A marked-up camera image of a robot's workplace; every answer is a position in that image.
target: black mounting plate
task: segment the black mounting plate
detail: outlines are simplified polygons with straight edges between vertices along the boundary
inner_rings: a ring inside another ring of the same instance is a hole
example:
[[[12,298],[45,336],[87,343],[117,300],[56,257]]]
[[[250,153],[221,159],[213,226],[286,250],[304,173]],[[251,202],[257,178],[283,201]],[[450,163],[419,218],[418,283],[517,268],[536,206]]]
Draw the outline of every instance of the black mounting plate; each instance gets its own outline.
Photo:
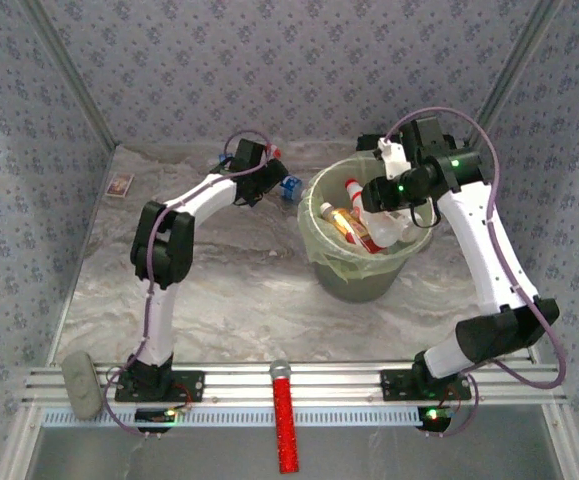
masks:
[[[141,395],[140,388],[136,388],[130,375],[121,375],[116,387],[116,402],[131,402],[131,403],[191,403],[201,402],[202,393],[205,388],[205,372],[201,370],[184,370],[171,371],[172,382],[171,387],[167,392],[157,400],[152,397],[145,398]],[[187,392],[191,395],[191,399],[187,399]]]
[[[382,370],[380,372],[380,386],[382,387],[382,399],[385,402],[419,400],[440,402],[444,398],[445,392],[447,393],[447,401],[457,400],[458,398],[452,390],[455,390],[460,400],[471,399],[471,389],[465,379],[457,378],[450,383],[429,385],[426,391],[422,391],[411,370]]]

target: patterned wallpaper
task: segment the patterned wallpaper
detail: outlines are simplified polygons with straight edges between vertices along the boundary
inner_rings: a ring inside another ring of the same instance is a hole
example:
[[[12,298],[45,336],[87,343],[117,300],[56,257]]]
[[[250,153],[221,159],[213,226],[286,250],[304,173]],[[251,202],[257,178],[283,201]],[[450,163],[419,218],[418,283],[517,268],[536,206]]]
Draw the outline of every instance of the patterned wallpaper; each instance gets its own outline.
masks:
[[[476,114],[533,1],[42,0],[120,143],[385,130]],[[450,131],[466,136],[467,129]]]
[[[556,296],[579,423],[579,1],[559,12],[492,132],[501,214],[542,295]]]
[[[0,0],[0,446],[17,367],[46,360],[106,160],[17,3]]]

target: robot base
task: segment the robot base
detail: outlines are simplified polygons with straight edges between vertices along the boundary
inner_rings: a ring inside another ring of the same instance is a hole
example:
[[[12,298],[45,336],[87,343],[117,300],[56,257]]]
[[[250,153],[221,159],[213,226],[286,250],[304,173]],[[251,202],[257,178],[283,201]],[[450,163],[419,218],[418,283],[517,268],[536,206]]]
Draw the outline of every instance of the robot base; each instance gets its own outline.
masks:
[[[205,373],[200,370],[174,371],[172,364],[173,355],[160,367],[135,361],[118,379],[116,402],[202,401]]]
[[[385,402],[435,400],[470,400],[471,389],[467,380],[443,379],[437,383],[427,383],[421,387],[412,370],[382,370],[380,372],[382,399]]]

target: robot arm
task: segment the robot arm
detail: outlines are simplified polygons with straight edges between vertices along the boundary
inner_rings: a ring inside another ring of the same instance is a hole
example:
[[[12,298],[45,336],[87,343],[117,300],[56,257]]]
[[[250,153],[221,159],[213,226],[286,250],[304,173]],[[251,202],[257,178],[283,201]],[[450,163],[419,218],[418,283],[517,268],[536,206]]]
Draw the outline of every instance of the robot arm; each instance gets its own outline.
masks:
[[[218,174],[208,175],[199,185],[194,187],[189,192],[181,195],[178,198],[165,202],[164,206],[168,207],[180,203],[184,198],[192,196],[193,193],[202,190],[208,184],[215,182],[220,177]],[[172,213],[182,214],[181,220],[185,221],[185,228],[197,229],[202,223],[211,215],[216,213],[223,207],[227,207],[236,201],[237,184],[233,180],[223,180],[214,183],[190,201],[175,208]],[[169,243],[172,240],[173,232],[169,232]],[[181,244],[174,248],[192,249],[193,247],[193,231],[187,232],[187,238]],[[191,255],[185,258],[183,264],[191,266]],[[145,295],[149,288],[149,279],[142,279],[142,290]],[[173,336],[171,332],[171,324],[173,320],[173,308],[178,288],[179,281],[175,281],[165,288],[156,288],[151,301],[151,311],[149,316],[152,319],[149,325],[149,337],[146,340],[145,346],[138,355],[138,361],[146,365],[162,365],[173,354]]]
[[[386,176],[365,185],[363,205],[369,212],[413,209],[430,198],[436,214],[447,218],[458,238],[475,281],[481,313],[459,322],[446,340],[416,356],[413,373],[424,390],[538,341],[544,329],[516,293],[518,287],[534,299],[549,324],[558,318],[559,311],[553,299],[539,298],[494,210],[491,222],[519,285],[511,285],[507,278],[487,231],[491,185],[477,153],[470,148],[457,149],[452,137],[442,135],[435,117],[406,124],[401,133],[402,145],[387,139],[379,142],[375,153],[385,162]]]
[[[159,224],[151,255],[156,285],[151,301],[145,305],[148,333],[137,356],[132,355],[123,369],[120,376],[123,391],[135,392],[142,401],[160,401],[171,390],[174,302],[180,282],[191,268],[194,232],[223,207],[254,206],[288,175],[276,158],[259,167],[266,150],[266,145],[240,140],[235,155],[221,162],[192,190],[165,203],[151,201],[144,206],[131,248],[131,263],[145,295],[150,286],[149,238],[157,219],[165,210],[167,213]]]

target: gray sponge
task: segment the gray sponge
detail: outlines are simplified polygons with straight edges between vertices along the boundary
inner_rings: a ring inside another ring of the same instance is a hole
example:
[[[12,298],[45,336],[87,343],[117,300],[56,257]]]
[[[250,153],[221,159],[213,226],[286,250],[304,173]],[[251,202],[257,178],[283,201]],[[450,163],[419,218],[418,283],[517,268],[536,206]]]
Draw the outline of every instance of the gray sponge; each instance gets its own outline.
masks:
[[[87,352],[74,352],[61,367],[73,413],[79,420],[94,418],[102,410],[102,393],[91,357]]]

